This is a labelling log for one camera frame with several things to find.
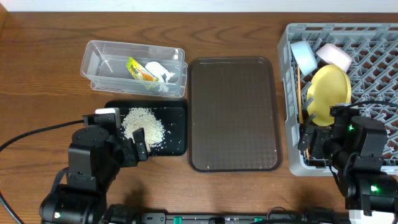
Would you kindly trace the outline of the wooden chopstick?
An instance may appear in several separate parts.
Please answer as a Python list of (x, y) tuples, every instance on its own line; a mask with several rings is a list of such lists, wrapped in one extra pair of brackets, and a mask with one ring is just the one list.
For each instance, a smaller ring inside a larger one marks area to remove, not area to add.
[(303, 124), (302, 114), (302, 94), (301, 94), (301, 78), (300, 78), (300, 65), (297, 65), (297, 99), (298, 99), (298, 118), (299, 123)]
[(306, 157), (307, 157), (307, 159), (309, 160), (309, 159), (310, 159), (310, 154), (309, 154), (308, 148), (306, 148), (306, 151), (305, 151), (305, 153), (306, 153)]

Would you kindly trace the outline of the yellow plastic plate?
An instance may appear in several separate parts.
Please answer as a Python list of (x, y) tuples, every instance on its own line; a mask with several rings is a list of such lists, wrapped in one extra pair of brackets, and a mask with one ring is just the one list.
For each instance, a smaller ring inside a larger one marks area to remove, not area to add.
[(312, 121), (318, 126), (334, 123), (330, 107), (351, 101), (351, 82), (347, 74), (336, 65), (326, 65), (313, 76), (307, 91), (307, 100), (313, 101), (307, 107)]

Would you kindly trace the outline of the green yellow snack wrapper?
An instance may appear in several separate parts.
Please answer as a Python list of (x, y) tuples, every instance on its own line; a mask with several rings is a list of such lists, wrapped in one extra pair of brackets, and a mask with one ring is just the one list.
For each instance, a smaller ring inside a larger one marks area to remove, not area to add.
[(126, 63), (126, 68), (136, 80), (144, 80), (149, 82), (157, 82), (159, 79), (151, 74), (145, 67), (143, 67), (138, 61), (129, 57)]

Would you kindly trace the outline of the white napkin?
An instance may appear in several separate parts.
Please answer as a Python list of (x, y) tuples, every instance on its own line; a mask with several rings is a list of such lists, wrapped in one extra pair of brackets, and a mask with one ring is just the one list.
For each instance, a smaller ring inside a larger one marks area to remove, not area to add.
[(153, 76), (157, 77), (160, 82), (159, 90), (167, 92), (169, 90), (165, 83), (168, 83), (170, 79), (175, 75), (170, 73), (165, 67), (158, 62), (149, 62), (145, 65), (145, 69), (148, 70)]

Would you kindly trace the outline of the pink bowl with food scraps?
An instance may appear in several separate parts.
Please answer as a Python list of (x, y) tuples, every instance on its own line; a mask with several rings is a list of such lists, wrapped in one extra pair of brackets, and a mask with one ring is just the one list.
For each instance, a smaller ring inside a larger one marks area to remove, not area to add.
[(326, 63), (336, 65), (344, 72), (348, 71), (349, 66), (353, 61), (346, 52), (329, 43), (317, 50), (316, 54)]

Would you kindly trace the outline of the light blue plastic bowl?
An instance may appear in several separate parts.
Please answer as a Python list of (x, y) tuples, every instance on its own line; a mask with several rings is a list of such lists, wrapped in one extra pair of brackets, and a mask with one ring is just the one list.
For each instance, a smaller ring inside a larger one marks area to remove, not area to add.
[(290, 45), (292, 54), (304, 76), (311, 74), (317, 68), (317, 61), (307, 41), (294, 42)]

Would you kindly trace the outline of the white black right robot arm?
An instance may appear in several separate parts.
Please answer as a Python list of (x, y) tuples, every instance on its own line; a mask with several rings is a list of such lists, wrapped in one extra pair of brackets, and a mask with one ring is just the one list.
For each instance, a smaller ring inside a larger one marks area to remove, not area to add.
[(328, 159), (350, 222), (386, 217), (397, 223), (397, 179), (381, 169), (387, 142), (384, 123), (361, 116), (351, 105), (332, 106), (330, 116), (330, 128), (300, 125), (299, 151)]

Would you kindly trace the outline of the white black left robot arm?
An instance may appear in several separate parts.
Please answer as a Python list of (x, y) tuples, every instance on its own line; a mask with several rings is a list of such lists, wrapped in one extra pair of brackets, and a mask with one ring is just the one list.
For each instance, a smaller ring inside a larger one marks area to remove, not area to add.
[(125, 204), (107, 204), (107, 191), (123, 167), (146, 161), (143, 128), (121, 136), (119, 108), (100, 108), (83, 117), (61, 170), (40, 205), (42, 223), (140, 223), (141, 215)]

